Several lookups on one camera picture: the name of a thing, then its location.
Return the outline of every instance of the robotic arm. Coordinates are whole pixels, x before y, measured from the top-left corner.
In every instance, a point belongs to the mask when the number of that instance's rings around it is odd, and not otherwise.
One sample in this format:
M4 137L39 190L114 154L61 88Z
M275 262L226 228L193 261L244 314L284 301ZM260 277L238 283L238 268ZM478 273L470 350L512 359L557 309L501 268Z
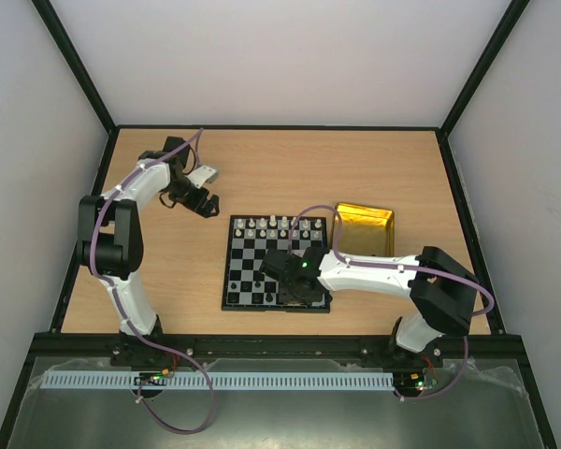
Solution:
M144 152L139 156L137 167L145 167L150 161L164 155L167 150L179 147L182 138L168 138L162 152ZM145 168L134 178L112 203L107 211L103 226L114 223L114 233L100 232L95 249L95 263L99 274L110 280L100 282L108 290L114 302L113 289L116 289L122 306L131 322L142 335L150 335L158 317L151 308L139 274L143 258L143 239L139 225L139 214L151 199L160 193L160 201L173 208L177 203L208 218L219 214L219 198L214 195L208 199L209 191L203 187L205 182L214 182L217 171L208 166L199 166L189 174L184 174L189 148L173 157ZM77 258L84 266L89 266L90 245L97 214L119 186L101 196L85 196L79 203L79 226ZM168 196L170 205L165 203ZM121 323L121 332L134 335L129 326Z
M413 301L417 311L396 323L396 345L413 353L443 334L466 336L474 308L476 291L459 282L436 278L399 266L439 269L478 282L476 277L439 248L424 247L419 255L366 257L345 255L344 263L328 248L308 248L302 257L280 250L268 250L261 271L280 283L289 301L311 304L320 294L340 290L364 290L397 295ZM384 263L394 268L360 267Z

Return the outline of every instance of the wire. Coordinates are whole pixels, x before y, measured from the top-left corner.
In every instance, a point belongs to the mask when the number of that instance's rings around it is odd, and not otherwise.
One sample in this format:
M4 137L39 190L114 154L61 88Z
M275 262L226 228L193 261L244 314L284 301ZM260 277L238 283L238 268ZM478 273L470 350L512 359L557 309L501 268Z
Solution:
M188 172L182 171L181 172L182 175L191 174L191 172L195 170L195 165L197 164L197 156L195 156L195 150L191 147L189 147L189 150L191 150L191 154L194 156L194 164L191 166L191 169Z
M475 283L474 281L470 281L469 279L462 278L460 276L456 276L454 274L447 273L445 271L441 271L439 269L428 268L428 267L419 267L419 266L416 266L416 265L389 264L389 263L383 263L383 262L362 262L362 261L358 261L358 260L349 260L348 261L345 258L345 256L338 251L338 240L340 239L340 233L343 230L343 219L341 218L340 213L338 213L338 211L336 209L331 208L330 206L326 206L325 204L319 204L317 206L311 206L309 208L306 208L306 209L302 210L295 217L295 221L291 226L291 230L289 231L288 253L291 252L291 236L293 235L293 231L295 230L295 228L299 224L299 219L301 217L303 217L306 213L308 213L312 210L317 210L317 209L330 210L331 212L333 212L333 215L335 217L337 217L337 226L335 228L335 234L333 236L333 253L334 253L335 257L337 258L337 260L339 260L340 262L342 262L344 264L347 264L347 265L352 265L354 267L385 268L385 269L410 269L410 270L413 270L413 271L419 271L419 272L422 272L422 273L432 274L433 276L438 276L440 278L449 279L451 281L456 281L456 282L462 283L463 285L467 285L469 287L472 287L475 290L477 290L478 292L480 292L486 298L486 301L488 302L486 307L484 307L483 309L481 309L479 311L473 312L472 316L478 316L478 315L486 314L495 307L495 297L493 297L493 295L488 290L486 290L484 287L482 287L480 284ZM468 364L468 352L469 352L468 337L465 336L464 337L464 359L463 359L463 363L461 364L461 368L459 369L459 371L457 372L457 374L455 375L453 380L447 386L442 388L440 391L438 391L436 393L433 393L431 395L421 396L421 397L417 397L417 398L405 398L396 389L395 389L395 394L399 397L399 400L401 400L401 401L424 400L424 399L436 398L438 396L443 395L444 393L449 391L451 388L453 388L453 386L459 381L459 379L461 379L461 376L463 375L463 373L466 370L466 365Z
M465 336L464 337L464 358L461 361L461 367L459 368L459 371L457 371L457 374L455 374L455 377L453 378L453 380L450 381L447 384L447 386L443 387L442 389L440 389L439 391L437 391L435 393L431 393L431 394L425 395L425 396L418 396L418 397L415 397L415 398L406 398L405 396L401 395L401 393L399 393L397 391L397 389L394 390L395 395L399 398L399 400L401 402L410 402L410 401L413 401L413 400L434 399L434 398L438 398L439 396L444 395L447 391L449 391L451 388L453 388L455 386L455 384L457 384L457 382L459 382L459 379L461 379L461 376L463 376L464 372L466 372L466 368L468 366L468 357L469 357L468 337Z
M424 360L428 364L428 368L430 369L430 372L432 372L432 376L436 380L438 380L439 376L437 375L437 371L434 369L434 364L432 363L432 360L430 360L430 358L426 354L422 354L422 360Z
M204 419L204 422L202 424L200 424L196 428L189 429L189 430L170 426L165 421L163 421L158 415L156 415L156 413L151 409L150 405L141 396L141 386L142 386L141 384L139 385L139 388L137 389L137 402L141 402L141 404L143 404L143 406L148 411L150 416L154 419L154 421L156 421L156 423L159 426L165 428L166 430L168 430L170 432L173 432L173 433L176 433L176 434L180 434L180 435L192 435L192 434L198 433L198 432L202 431L204 428L206 428L207 426L209 426L209 424L211 423L212 418L214 417L214 413L216 411L216 396L215 396L215 393L214 393L214 385L212 384L212 380L209 378L208 373L206 372L204 367L202 367L192 357L188 356L185 353L182 353L181 351L177 351L176 349L168 348L166 346L163 346L162 344L158 344L158 343L155 343L153 341L149 341L149 340L147 340L146 338L143 337L143 335L141 334L139 329L137 329L137 327L129 319L129 315L127 315L124 307L122 306L121 297L119 296L119 292L116 290L116 285L115 285L114 281L111 280L110 278L106 277L106 276L103 276L103 275L99 274L97 272L97 268L96 268L96 265L95 265L95 248L97 246L97 238L98 238L99 233L100 233L100 227L102 226L102 223L104 222L104 218L106 217L106 212L108 211L108 208L110 207L112 202L116 199L116 197L120 193L123 192L125 187L127 185L129 185L129 183L133 179L135 179L140 173L142 173L144 170L147 170L148 168L153 167L156 164L160 164L161 162L164 162L169 157L172 157L175 154L177 154L178 152L180 152L183 148L186 148L187 146L189 146L193 141L195 141L195 155L197 155L197 146L199 144L199 139L200 139L203 131L204 131L203 128L200 129L199 131L197 131L197 133L195 133L191 138L189 138L189 140L187 140L185 143L180 145L178 148L176 148L172 152L168 152L164 156L161 156L158 159L149 162L145 166L135 169L119 185L117 185L116 188L115 188L115 191L112 193L112 195L110 195L106 199L104 205L102 206L102 209L99 211L99 213L97 215L97 219L95 220L95 228L93 229L94 232L92 234L92 242L90 244L90 271L92 272L92 274L96 278L98 278L99 280L107 283L108 286L112 289L111 290L112 291L112 298L114 299L114 304L115 304L117 310L119 311L119 315L122 318L122 322L124 324L128 325L129 329L131 329L131 331L135 334L135 336L137 337L137 339L139 341L141 341L142 343L144 343L144 344L146 344L146 345L148 345L148 346L150 346L154 349L165 351L165 352L171 353L173 355L177 355L181 358L184 358L189 363L191 363L193 366L195 366L203 374L204 378L206 379L206 383L208 384L208 389L209 389L209 392L210 392L210 406L209 406L208 415L206 416L206 419Z
M175 374L177 374L178 364L179 364L179 356L176 355L176 354L173 354L172 355L172 375L173 375L173 377L175 376Z

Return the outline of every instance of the wooden tabletop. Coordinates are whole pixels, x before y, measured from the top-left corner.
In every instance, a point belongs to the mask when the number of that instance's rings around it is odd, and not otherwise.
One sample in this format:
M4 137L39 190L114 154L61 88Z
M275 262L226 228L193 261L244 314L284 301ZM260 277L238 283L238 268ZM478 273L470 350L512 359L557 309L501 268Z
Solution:
M161 150L167 136L193 134L123 129L105 190L134 168L142 152ZM433 132L206 130L200 154L204 164L219 170L219 179L207 187L220 197L221 214L206 220L183 206L169 210L154 198L140 217L145 246L140 270L166 333L390 334L395 320L414 310L400 297L343 291L333 294L330 313L222 311L231 214L295 215L341 201L391 209L396 255L438 246L471 268ZM332 223L329 213L315 214ZM81 267L63 332L118 329L106 290ZM473 319L471 333L489 333L483 316Z

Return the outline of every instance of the black and white checkered board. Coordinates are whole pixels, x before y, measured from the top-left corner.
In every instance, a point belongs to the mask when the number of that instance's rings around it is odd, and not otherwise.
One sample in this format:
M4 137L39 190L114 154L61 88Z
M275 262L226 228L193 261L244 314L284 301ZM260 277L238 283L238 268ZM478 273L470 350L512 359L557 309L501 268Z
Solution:
M270 224L270 216L231 216L224 273L223 310L330 311L329 298L324 295L320 297L320 301L312 303L311 306L279 303L277 301L280 294L279 283L258 272L268 249L287 250L290 222L293 218L288 216L289 225L282 227L281 216L276 218L275 226ZM250 219L255 221L254 227L250 226ZM318 219L322 222L320 228L315 227ZM291 239L294 253L303 253L309 246L327 246L324 217L302 218L296 229L299 235ZM282 230L286 231L285 236L281 235Z

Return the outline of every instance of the gold tray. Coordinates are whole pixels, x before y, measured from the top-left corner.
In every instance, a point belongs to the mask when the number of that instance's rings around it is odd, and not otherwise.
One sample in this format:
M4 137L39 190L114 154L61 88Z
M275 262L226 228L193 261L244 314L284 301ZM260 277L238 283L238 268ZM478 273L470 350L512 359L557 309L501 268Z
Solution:
M348 203L338 203L336 209L343 219L339 251L378 257L395 255L395 213L392 210Z

